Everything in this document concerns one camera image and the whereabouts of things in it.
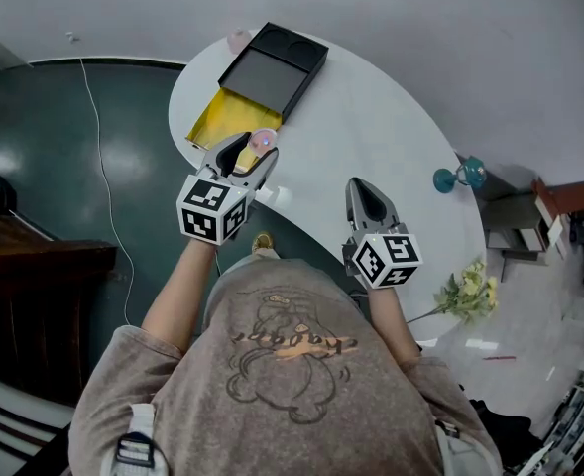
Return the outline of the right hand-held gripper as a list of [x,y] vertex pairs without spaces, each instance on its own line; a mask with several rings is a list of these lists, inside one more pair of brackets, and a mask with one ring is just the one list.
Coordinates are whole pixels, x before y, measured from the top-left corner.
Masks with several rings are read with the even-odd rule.
[[373,184],[352,177],[345,187],[345,204],[352,229],[382,227],[355,231],[342,245],[346,273],[373,290],[405,284],[423,259],[416,237],[400,223],[393,203]]

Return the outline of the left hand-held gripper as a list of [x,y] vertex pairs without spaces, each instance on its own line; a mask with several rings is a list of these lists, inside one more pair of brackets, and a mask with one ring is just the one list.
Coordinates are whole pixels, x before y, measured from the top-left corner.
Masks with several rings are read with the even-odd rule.
[[203,167],[187,177],[176,201],[183,235],[222,245],[247,221],[248,208],[279,157],[279,149],[273,148],[246,173],[233,173],[250,138],[250,132],[224,138],[205,153]]

